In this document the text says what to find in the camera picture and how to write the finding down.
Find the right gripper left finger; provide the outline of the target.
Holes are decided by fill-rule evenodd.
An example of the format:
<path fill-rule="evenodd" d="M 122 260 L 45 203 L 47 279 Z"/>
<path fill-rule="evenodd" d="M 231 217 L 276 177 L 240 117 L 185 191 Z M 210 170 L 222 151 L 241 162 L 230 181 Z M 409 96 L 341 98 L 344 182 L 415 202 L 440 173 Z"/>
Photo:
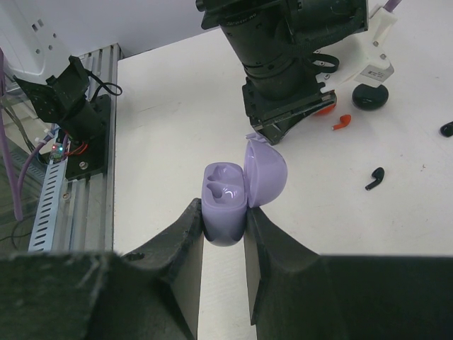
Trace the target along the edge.
<path fill-rule="evenodd" d="M 196 339 L 204 237 L 201 201 L 125 255 L 1 257 L 2 339 Z"/>

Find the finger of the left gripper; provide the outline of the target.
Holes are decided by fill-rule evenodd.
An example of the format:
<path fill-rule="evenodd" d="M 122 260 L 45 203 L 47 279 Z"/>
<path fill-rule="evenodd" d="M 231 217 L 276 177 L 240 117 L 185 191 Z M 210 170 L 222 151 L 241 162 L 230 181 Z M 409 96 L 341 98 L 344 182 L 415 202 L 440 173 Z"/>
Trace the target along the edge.
<path fill-rule="evenodd" d="M 303 119 L 313 115 L 316 111 L 326 106 L 336 104 L 335 102 L 320 103 L 312 107 L 301 107 L 291 110 L 276 118 L 270 118 L 260 124 L 260 135 L 266 139 L 270 145 L 278 144 L 286 134 Z"/>

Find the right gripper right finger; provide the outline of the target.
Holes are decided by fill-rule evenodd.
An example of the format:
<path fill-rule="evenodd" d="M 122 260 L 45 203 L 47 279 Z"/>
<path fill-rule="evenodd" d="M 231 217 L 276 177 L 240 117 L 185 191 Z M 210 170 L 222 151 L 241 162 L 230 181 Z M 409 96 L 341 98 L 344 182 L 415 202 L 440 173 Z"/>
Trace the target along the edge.
<path fill-rule="evenodd" d="M 451 339 L 452 259 L 320 255 L 260 208 L 243 236 L 259 339 Z"/>

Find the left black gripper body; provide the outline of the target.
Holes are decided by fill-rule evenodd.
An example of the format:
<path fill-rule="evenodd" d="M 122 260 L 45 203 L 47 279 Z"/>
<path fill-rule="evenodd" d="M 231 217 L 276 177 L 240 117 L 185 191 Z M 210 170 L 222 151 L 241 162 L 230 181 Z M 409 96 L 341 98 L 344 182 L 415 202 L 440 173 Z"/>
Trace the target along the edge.
<path fill-rule="evenodd" d="M 243 102 L 251 126 L 259 130 L 274 120 L 284 118 L 285 115 L 297 115 L 300 111 L 312 108 L 318 111 L 336 104 L 335 91 L 321 93 L 319 87 L 320 84 L 316 80 L 305 81 L 289 97 L 271 100 L 259 94 L 256 86 L 246 77 L 246 83 L 242 86 Z"/>

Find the orange earbud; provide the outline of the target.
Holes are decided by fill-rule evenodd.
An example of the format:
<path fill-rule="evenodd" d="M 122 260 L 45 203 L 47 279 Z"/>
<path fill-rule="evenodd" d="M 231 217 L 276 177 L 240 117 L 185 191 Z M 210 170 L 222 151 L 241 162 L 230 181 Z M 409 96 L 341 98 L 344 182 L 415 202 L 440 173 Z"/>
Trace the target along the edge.
<path fill-rule="evenodd" d="M 351 120 L 352 120 L 351 115 L 340 116 L 339 123 L 333 125 L 332 130 L 335 131 L 335 130 L 340 130 L 340 129 L 346 128 L 351 123 Z"/>

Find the lilac round charging case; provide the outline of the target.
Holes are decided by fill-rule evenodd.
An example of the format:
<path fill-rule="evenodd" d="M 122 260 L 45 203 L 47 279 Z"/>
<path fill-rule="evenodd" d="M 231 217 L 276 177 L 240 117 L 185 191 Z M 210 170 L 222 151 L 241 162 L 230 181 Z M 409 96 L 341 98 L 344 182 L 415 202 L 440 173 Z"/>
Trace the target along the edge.
<path fill-rule="evenodd" d="M 216 162 L 205 167 L 202 180 L 202 219 L 205 238 L 230 247 L 242 238 L 249 208 L 274 201 L 288 176 L 286 161 L 270 145 L 249 140 L 243 166 Z"/>

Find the lilac earbud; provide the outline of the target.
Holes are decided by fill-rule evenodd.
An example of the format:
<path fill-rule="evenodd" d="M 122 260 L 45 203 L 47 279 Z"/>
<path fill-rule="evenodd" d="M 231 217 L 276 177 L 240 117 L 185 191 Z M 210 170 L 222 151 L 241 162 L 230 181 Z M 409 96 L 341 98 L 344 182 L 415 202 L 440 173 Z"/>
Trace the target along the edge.
<path fill-rule="evenodd" d="M 252 132 L 252 133 L 249 133 L 245 136 L 245 138 L 247 140 L 257 140 L 260 138 L 259 134 L 255 133 L 255 132 Z"/>

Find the orange round charging case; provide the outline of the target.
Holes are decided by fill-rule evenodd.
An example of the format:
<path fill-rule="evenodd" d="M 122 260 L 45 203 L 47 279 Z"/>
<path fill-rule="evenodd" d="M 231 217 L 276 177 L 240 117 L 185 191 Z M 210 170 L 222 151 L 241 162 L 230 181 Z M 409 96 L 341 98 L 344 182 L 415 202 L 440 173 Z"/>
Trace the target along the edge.
<path fill-rule="evenodd" d="M 316 111 L 313 116 L 323 116 L 323 115 L 328 115 L 330 112 L 332 112 L 336 108 L 336 104 L 332 104 L 329 106 L 326 106 L 325 108 L 322 108 L 321 110 Z"/>

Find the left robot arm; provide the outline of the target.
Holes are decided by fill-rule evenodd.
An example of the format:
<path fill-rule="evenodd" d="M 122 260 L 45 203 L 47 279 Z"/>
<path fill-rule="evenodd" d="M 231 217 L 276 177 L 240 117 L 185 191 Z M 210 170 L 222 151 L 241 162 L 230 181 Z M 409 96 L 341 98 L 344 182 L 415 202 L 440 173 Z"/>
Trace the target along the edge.
<path fill-rule="evenodd" d="M 319 50 L 367 29 L 367 1 L 196 1 L 203 29 L 221 28 L 246 73 L 251 127 L 278 144 L 301 120 L 329 111 L 335 91 L 317 76 L 338 71 Z"/>

